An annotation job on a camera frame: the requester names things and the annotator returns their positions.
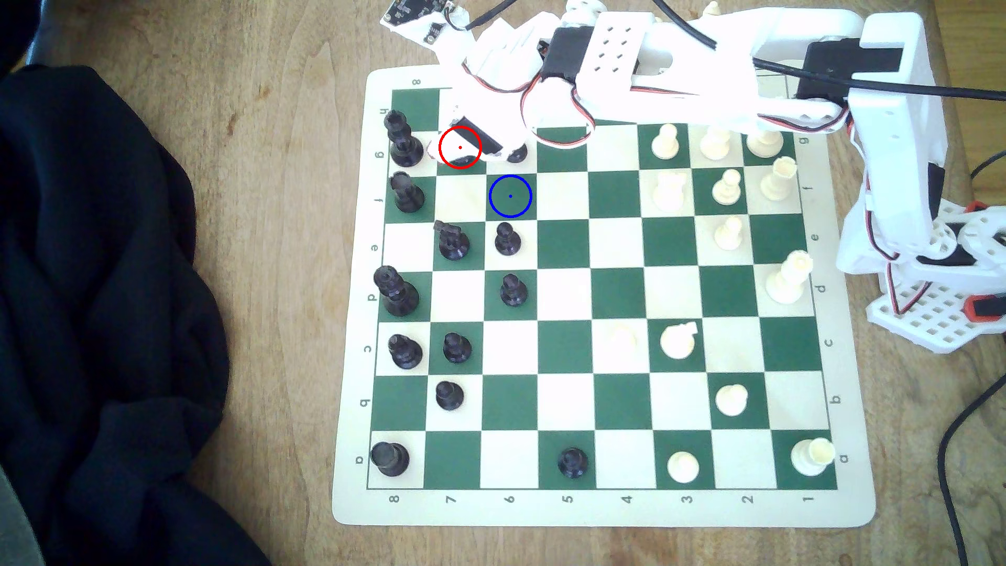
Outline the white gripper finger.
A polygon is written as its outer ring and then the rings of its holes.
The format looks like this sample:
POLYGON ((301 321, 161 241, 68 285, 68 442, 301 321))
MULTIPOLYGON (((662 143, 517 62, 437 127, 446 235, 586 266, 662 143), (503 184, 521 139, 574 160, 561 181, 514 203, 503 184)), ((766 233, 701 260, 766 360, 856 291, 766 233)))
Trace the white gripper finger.
POLYGON ((467 118, 461 118, 431 141, 431 158, 448 167, 470 167, 482 155, 482 140, 467 118))

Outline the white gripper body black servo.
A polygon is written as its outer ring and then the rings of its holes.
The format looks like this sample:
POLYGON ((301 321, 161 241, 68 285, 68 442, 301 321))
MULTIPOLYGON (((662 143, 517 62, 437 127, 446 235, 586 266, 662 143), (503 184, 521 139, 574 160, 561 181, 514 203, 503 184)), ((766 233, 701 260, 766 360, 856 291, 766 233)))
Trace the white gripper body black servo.
POLYGON ((467 118, 482 140, 484 158, 525 158, 529 134, 520 100, 541 70, 538 50, 560 18, 541 12, 513 27, 498 20, 479 37, 455 32, 452 39, 452 123, 467 118))

